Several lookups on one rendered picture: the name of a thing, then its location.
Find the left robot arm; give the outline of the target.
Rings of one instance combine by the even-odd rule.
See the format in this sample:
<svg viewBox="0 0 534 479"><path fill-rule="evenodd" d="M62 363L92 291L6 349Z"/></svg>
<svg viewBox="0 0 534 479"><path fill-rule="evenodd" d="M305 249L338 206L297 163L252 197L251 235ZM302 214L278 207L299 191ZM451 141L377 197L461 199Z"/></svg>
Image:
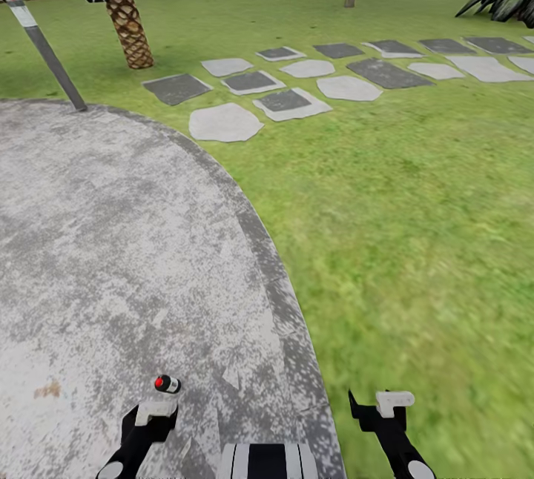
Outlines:
<svg viewBox="0 0 534 479"><path fill-rule="evenodd" d="M152 443L164 443L174 430L178 402L141 402L122 422L122 447L100 469L96 479L135 477Z"/></svg>

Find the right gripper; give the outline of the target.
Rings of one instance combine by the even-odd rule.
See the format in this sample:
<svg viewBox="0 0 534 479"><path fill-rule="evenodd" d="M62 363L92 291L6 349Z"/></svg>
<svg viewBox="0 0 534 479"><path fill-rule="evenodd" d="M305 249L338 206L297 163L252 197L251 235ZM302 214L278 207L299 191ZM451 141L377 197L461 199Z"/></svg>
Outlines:
<svg viewBox="0 0 534 479"><path fill-rule="evenodd" d="M360 406L349 391L349 402L354 419L359 419L362 432L376 432L376 436L383 446L385 440L393 434L406 436L406 410L404 407L394 407L394 417L383 418L376 406Z"/></svg>

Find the robot trunk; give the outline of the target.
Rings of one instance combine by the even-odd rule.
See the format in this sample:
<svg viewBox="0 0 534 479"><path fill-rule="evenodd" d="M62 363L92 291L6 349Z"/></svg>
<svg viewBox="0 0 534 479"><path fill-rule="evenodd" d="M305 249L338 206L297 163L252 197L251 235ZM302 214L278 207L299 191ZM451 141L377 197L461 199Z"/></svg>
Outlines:
<svg viewBox="0 0 534 479"><path fill-rule="evenodd" d="M307 443L226 444L216 479L318 479Z"/></svg>

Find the pesticide atomizer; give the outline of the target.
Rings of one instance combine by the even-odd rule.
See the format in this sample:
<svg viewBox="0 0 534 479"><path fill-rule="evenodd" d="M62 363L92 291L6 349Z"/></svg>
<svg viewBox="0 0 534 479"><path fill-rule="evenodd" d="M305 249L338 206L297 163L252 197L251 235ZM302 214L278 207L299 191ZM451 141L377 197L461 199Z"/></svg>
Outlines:
<svg viewBox="0 0 534 479"><path fill-rule="evenodd" d="M180 391L179 380L167 375L160 375L155 380L155 389L168 394L175 394Z"/></svg>

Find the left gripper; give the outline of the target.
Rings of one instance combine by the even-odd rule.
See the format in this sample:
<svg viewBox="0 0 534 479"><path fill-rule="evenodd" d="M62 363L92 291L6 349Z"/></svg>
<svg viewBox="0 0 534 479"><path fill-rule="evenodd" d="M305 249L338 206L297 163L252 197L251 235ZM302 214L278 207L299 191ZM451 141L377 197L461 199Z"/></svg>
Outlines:
<svg viewBox="0 0 534 479"><path fill-rule="evenodd" d="M145 448L145 455L152 443L164 443L168 438L169 430L174 430L177 420L177 413L171 415L153 415L147 426L135 426L138 406L127 414L122 422L121 443L129 440L137 440Z"/></svg>

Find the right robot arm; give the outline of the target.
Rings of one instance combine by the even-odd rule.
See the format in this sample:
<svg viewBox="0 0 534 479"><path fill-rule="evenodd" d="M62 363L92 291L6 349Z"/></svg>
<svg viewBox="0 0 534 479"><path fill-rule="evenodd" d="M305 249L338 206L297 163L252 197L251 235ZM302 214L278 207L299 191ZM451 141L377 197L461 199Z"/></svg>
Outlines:
<svg viewBox="0 0 534 479"><path fill-rule="evenodd" d="M362 432L376 432L394 471L393 479L437 479L425 460L407 438L406 407L415 403L410 391L376 392L376 406L360 406L349 391L354 419L359 419Z"/></svg>

